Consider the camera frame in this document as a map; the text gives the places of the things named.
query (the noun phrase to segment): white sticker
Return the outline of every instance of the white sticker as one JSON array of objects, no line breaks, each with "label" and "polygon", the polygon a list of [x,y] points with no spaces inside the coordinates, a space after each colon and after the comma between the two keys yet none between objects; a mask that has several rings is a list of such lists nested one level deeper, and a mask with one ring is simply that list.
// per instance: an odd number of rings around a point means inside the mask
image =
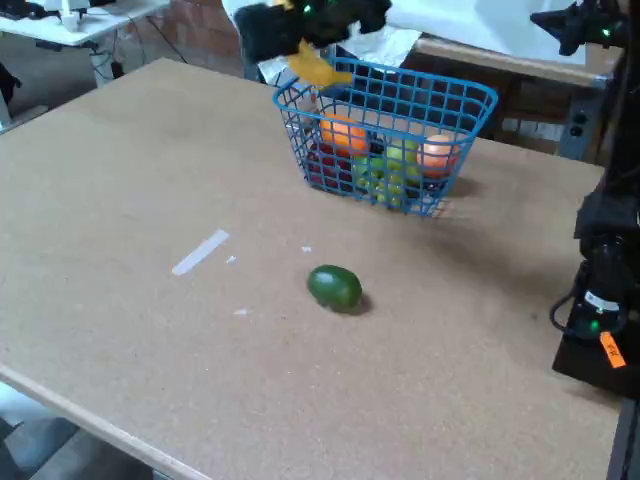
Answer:
[{"label": "white sticker", "polygon": [[227,238],[229,238],[227,232],[224,230],[216,230],[216,233],[202,242],[198,248],[184,257],[178,265],[173,267],[171,272],[178,277],[184,275],[218,248]]},{"label": "white sticker", "polygon": [[604,300],[597,295],[587,291],[584,295],[584,299],[587,303],[590,303],[594,307],[604,310],[607,312],[617,312],[620,310],[620,304],[616,302],[609,302],[608,300]]}]

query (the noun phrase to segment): orange tag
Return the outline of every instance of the orange tag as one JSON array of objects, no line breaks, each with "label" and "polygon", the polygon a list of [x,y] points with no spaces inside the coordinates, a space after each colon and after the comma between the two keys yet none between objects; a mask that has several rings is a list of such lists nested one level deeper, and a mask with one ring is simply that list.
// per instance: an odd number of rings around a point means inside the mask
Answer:
[{"label": "orange tag", "polygon": [[613,335],[610,332],[602,332],[600,334],[600,343],[604,347],[604,351],[607,352],[607,357],[609,357],[609,363],[613,368],[624,367],[627,362],[624,361],[624,357],[618,348],[618,344],[616,343]]}]

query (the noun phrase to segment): wooden table surface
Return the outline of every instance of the wooden table surface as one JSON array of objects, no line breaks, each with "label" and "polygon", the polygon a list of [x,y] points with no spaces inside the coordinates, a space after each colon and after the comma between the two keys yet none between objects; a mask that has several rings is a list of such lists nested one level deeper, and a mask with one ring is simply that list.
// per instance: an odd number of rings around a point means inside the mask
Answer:
[{"label": "wooden table surface", "polygon": [[603,479],[618,402],[547,320],[599,168],[478,140],[405,217],[308,188],[271,95],[164,60],[0,137],[0,378],[176,479]]},{"label": "wooden table surface", "polygon": [[599,45],[589,44],[587,45],[586,65],[581,66],[512,57],[428,36],[419,38],[413,48],[416,52],[426,55],[555,80],[578,87],[595,88],[604,88],[613,78],[614,70],[622,58],[623,52],[622,49],[616,47],[604,49]]}]

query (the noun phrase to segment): wire basket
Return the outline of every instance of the wire basket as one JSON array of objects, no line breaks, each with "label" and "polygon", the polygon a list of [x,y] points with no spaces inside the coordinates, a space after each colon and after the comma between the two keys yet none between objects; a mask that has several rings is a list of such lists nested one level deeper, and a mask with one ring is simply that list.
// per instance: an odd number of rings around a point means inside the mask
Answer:
[{"label": "wire basket", "polygon": [[430,216],[498,101],[484,85],[332,59],[349,85],[292,79],[273,100],[305,180],[326,192]]}]

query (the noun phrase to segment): floor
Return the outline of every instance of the floor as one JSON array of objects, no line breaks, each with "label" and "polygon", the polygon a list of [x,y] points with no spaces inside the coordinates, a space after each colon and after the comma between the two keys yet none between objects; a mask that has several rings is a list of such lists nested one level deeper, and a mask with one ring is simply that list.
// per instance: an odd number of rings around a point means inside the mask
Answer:
[{"label": "floor", "polygon": [[[116,48],[117,58],[126,70],[139,67],[143,57],[147,62],[160,57],[179,60],[161,40],[145,40],[141,46],[137,39],[122,32]],[[181,53],[190,64],[242,75],[239,59],[216,58],[201,51]],[[39,105],[56,108],[96,86],[86,50],[67,48],[54,52],[36,48],[33,40],[4,35],[0,36],[0,62],[23,84],[9,105],[12,115]],[[17,476],[0,471],[0,480],[151,479],[148,468],[61,419],[25,423],[5,439],[5,444],[25,473]]]},{"label": "floor", "polygon": [[[116,58],[129,71],[161,57],[181,61],[161,39],[145,39],[120,33],[116,44]],[[206,52],[184,49],[181,51],[192,65],[242,76],[239,58],[220,58]],[[46,105],[58,107],[95,88],[95,80],[87,50],[65,48],[53,52],[37,48],[31,39],[15,35],[0,36],[0,62],[22,82],[9,105],[13,115],[30,108]]]}]

